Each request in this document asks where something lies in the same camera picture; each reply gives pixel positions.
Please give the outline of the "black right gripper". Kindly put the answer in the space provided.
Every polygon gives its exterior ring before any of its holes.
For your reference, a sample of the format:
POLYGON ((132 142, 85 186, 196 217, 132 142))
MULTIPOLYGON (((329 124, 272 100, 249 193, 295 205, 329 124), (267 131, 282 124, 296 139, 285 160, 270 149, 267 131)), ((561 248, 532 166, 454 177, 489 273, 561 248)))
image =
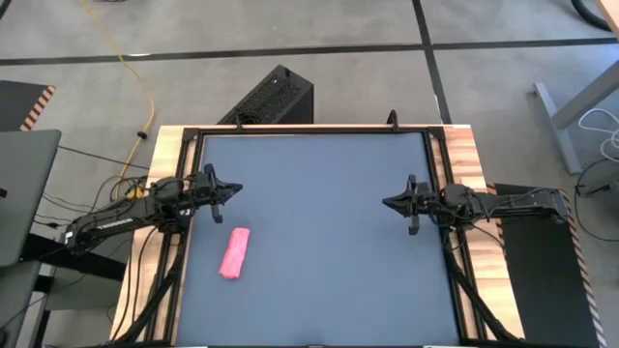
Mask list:
POLYGON ((408 234, 415 236, 419 232, 419 215, 437 218, 440 214, 439 196, 426 182, 417 185, 414 174, 410 174, 405 184, 405 190, 395 196, 387 197, 383 204, 410 220, 408 234), (416 203, 412 199, 416 191, 416 203))

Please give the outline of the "pink terry towel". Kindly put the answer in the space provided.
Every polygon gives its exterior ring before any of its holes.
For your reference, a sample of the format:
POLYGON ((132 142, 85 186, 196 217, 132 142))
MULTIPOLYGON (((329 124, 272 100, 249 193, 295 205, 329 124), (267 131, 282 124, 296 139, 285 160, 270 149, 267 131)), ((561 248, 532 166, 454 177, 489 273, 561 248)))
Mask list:
POLYGON ((251 231, 245 227, 234 228, 223 256, 219 274, 226 279, 239 278, 245 261, 251 231))

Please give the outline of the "black computer tower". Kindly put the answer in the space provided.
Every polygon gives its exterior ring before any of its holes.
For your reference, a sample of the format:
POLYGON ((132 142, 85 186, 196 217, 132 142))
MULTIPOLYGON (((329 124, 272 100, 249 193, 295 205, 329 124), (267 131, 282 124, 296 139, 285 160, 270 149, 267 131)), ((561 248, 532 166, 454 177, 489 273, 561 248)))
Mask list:
POLYGON ((219 121, 219 125, 312 124, 314 85, 277 65, 219 121))

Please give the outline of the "grey desk leg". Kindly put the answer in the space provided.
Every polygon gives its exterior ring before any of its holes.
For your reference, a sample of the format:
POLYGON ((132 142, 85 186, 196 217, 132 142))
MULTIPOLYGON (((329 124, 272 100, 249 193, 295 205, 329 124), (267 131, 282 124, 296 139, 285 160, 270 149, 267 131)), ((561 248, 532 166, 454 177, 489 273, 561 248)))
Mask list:
POLYGON ((582 171, 568 127, 586 111, 593 109, 615 90, 619 89, 619 60, 589 83, 565 105, 557 108, 546 87, 541 82, 533 84, 534 94, 541 102, 549 133, 555 140, 566 170, 570 174, 582 171))

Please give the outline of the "small black striped-edge floor mat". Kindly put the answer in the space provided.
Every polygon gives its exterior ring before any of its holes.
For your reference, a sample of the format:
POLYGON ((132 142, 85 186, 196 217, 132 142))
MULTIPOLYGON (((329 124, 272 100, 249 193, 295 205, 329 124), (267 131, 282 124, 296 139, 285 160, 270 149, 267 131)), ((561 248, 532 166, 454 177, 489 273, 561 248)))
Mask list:
POLYGON ((0 80, 0 131, 30 131, 52 99, 56 88, 0 80))

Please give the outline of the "black side stand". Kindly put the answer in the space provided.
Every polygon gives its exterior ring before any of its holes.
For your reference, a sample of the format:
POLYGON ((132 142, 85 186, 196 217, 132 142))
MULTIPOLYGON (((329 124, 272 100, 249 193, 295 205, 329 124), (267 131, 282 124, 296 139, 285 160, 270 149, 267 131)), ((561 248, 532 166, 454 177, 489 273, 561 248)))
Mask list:
POLYGON ((69 348, 108 340, 131 239, 107 240, 92 250, 95 259, 83 255, 67 268, 55 264, 67 254, 54 241, 31 235, 26 249, 50 255, 41 265, 32 305, 23 313, 16 348, 69 348))

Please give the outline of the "large black striped-edge floor mat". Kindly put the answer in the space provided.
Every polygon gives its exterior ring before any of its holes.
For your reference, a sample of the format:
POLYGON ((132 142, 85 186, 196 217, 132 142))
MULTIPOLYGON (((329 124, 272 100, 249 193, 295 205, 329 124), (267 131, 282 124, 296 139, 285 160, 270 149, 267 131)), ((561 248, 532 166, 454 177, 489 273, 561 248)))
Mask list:
POLYGON ((574 221, 508 217, 498 226, 525 338, 608 348, 574 221))

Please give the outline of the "wooden desk corner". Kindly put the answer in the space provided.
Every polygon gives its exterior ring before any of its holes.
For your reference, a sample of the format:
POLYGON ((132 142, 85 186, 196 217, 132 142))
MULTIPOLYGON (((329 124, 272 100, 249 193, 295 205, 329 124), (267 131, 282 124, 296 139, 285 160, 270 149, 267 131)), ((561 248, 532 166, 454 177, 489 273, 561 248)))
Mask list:
POLYGON ((619 0, 596 0, 596 3, 611 31, 619 39, 619 0))

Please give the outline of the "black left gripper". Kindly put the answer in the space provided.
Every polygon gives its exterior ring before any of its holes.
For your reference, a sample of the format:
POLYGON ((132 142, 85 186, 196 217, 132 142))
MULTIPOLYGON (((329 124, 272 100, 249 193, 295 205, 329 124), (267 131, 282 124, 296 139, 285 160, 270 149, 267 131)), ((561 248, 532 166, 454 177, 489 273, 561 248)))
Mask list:
POLYGON ((192 209, 198 210, 203 206, 211 206, 212 218, 215 223, 223 223, 221 207, 243 188, 242 184, 221 181, 215 172, 214 165, 204 165, 204 172, 197 172, 190 176, 190 191, 192 209))

